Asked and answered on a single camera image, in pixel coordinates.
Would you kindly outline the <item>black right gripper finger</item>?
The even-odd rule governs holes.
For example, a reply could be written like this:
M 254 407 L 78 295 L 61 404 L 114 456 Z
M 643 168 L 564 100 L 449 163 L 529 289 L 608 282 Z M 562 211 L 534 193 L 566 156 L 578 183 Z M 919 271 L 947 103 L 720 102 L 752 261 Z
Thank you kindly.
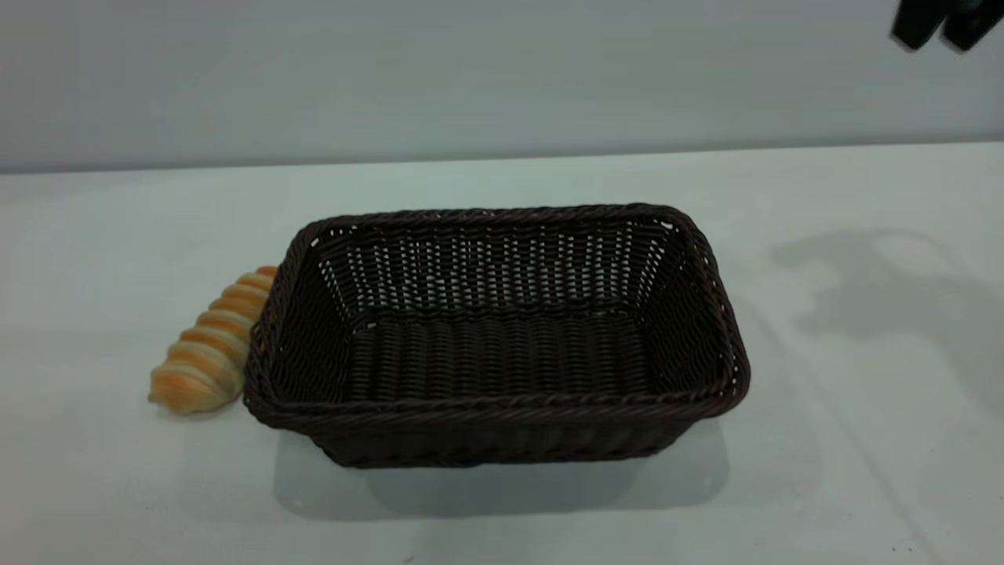
M 890 38 L 908 51 L 917 51 L 929 42 L 950 13 L 951 1 L 900 1 Z
M 948 1 L 942 35 L 960 53 L 968 53 L 1003 18 L 1003 1 Z

